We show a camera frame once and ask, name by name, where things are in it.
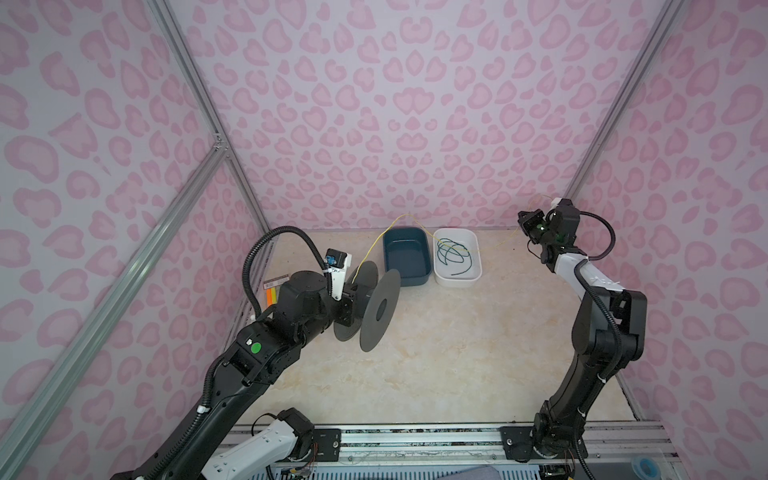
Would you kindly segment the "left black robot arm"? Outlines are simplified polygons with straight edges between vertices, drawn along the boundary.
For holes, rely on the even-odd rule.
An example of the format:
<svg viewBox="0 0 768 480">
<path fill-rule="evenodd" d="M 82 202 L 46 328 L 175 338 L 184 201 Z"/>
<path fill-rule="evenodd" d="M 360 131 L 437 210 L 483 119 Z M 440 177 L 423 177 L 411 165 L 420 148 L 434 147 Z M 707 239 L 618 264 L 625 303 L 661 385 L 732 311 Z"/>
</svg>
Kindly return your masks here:
<svg viewBox="0 0 768 480">
<path fill-rule="evenodd" d="M 292 274 L 276 304 L 263 309 L 251 282 L 258 254 L 282 234 L 298 236 L 319 268 Z M 117 473 L 119 479 L 247 479 L 258 469 L 286 458 L 311 460 L 314 429 L 295 408 L 280 412 L 266 430 L 223 453 L 217 450 L 248 408 L 296 363 L 302 350 L 332 329 L 347 341 L 359 333 L 373 292 L 383 277 L 365 260 L 352 274 L 351 256 L 330 249 L 321 253 L 309 235 L 293 226 L 264 234 L 250 249 L 242 268 L 242 284 L 254 309 L 254 322 L 207 369 L 199 400 L 170 437 L 142 465 Z"/>
</svg>

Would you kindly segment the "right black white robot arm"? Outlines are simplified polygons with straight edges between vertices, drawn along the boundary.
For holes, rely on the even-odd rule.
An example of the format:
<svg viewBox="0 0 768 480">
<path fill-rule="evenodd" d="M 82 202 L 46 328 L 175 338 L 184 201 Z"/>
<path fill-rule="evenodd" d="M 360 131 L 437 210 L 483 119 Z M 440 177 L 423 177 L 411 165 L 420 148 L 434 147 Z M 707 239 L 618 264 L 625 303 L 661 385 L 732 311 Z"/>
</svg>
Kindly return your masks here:
<svg viewBox="0 0 768 480">
<path fill-rule="evenodd" d="M 598 255 L 576 244 L 584 217 L 601 223 L 609 234 L 608 246 Z M 574 356 L 569 369 L 531 427 L 501 428 L 505 456 L 518 463 L 576 459 L 587 471 L 583 434 L 588 413 L 607 382 L 642 356 L 648 300 L 596 266 L 616 245 L 615 230 L 603 217 L 560 199 L 549 211 L 519 212 L 518 225 L 530 244 L 540 246 L 541 264 L 575 290 L 580 305 L 571 330 Z"/>
</svg>

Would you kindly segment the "black perforated cable spool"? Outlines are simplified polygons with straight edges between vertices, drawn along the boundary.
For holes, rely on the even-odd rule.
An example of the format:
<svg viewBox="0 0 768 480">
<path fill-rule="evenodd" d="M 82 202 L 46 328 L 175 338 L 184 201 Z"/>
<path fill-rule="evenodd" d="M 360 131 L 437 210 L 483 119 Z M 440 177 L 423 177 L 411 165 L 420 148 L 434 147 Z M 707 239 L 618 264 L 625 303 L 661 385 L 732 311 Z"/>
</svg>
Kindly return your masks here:
<svg viewBox="0 0 768 480">
<path fill-rule="evenodd" d="M 340 302 L 339 317 L 333 324 L 335 338 L 346 342 L 358 335 L 360 348 L 370 352 L 382 340 L 394 316 L 401 290 L 400 274 L 397 270 L 390 270 L 379 275 L 377 265 L 373 261 L 365 261 L 353 279 L 346 283 L 357 283 L 363 287 L 364 316 L 359 326 L 343 326 L 340 323 Z"/>
</svg>

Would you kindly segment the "dark teal plastic tray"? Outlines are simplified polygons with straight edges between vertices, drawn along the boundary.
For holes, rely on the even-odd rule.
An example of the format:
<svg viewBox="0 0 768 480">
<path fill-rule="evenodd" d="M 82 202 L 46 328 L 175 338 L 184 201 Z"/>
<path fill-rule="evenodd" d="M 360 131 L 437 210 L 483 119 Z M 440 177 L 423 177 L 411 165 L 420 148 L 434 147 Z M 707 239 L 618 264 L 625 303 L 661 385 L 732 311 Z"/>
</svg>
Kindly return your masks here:
<svg viewBox="0 0 768 480">
<path fill-rule="evenodd" d="M 398 227 L 383 236 L 384 263 L 387 271 L 397 270 L 402 287 L 427 283 L 432 274 L 432 260 L 426 233 L 416 227 Z"/>
</svg>

